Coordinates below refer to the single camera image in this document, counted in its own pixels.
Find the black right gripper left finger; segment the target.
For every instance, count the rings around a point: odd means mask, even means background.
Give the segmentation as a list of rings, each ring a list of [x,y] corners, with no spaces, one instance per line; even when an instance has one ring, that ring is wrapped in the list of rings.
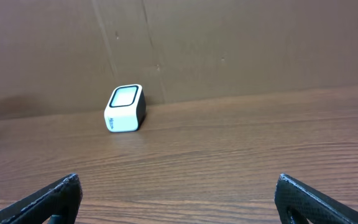
[[[80,179],[72,173],[0,210],[0,223],[74,224],[82,196]]]

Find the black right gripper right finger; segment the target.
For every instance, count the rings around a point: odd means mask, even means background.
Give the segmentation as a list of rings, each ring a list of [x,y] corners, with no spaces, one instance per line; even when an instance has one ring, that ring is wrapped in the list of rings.
[[[358,211],[287,174],[278,178],[274,202],[282,223],[358,223]]]

